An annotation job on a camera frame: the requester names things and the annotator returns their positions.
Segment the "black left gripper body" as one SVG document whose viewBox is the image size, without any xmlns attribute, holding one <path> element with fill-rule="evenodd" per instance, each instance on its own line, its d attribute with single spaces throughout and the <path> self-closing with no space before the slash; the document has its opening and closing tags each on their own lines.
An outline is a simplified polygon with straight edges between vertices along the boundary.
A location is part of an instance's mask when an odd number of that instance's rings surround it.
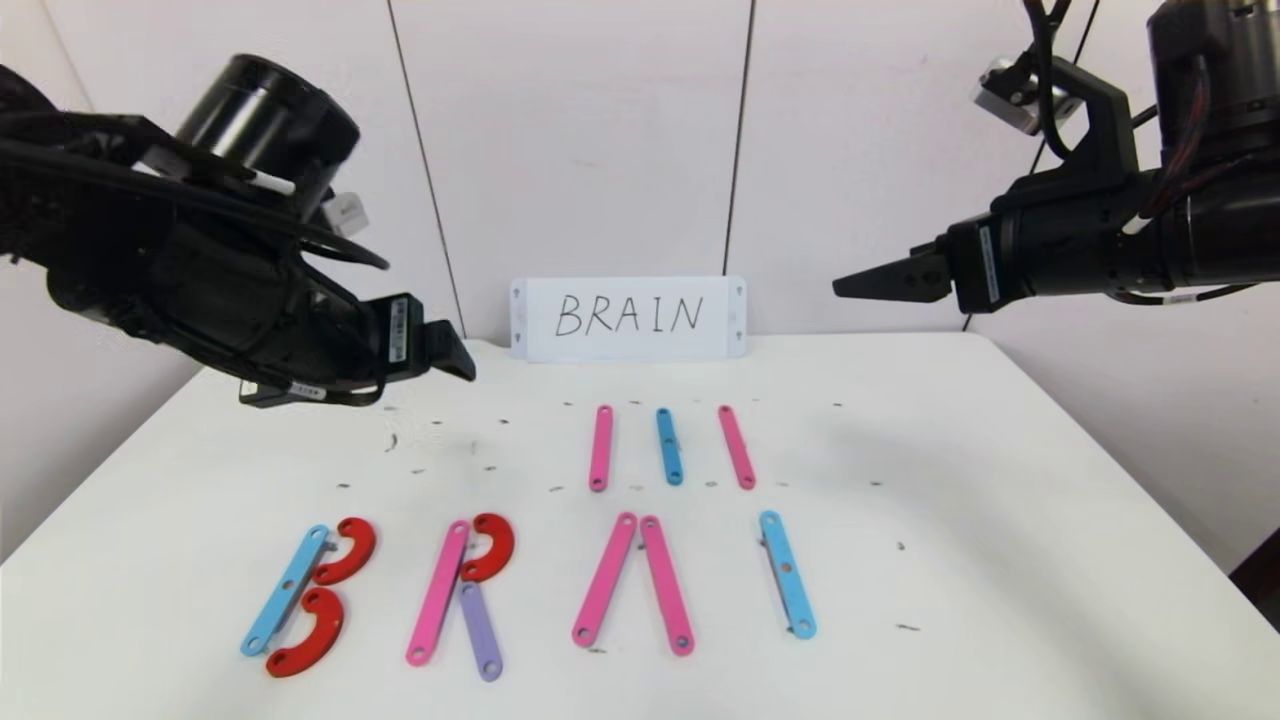
<svg viewBox="0 0 1280 720">
<path fill-rule="evenodd" d="M 383 392 L 438 365 L 438 324 L 411 293 L 361 300 L 305 260 L 385 270 L 388 261 L 332 222 L 288 231 L 237 222 L 228 372 L 261 392 Z"/>
</svg>

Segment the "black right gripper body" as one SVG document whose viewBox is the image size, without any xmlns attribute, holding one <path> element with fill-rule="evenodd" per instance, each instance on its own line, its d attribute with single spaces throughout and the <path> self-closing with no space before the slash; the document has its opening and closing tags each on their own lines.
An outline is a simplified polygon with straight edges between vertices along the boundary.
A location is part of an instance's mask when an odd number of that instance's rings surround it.
<svg viewBox="0 0 1280 720">
<path fill-rule="evenodd" d="M 1023 190 L 945 236 L 948 272 L 965 314 L 991 314 L 1032 297 L 1108 288 L 1114 237 L 1128 218 L 1126 190 Z"/>
</svg>

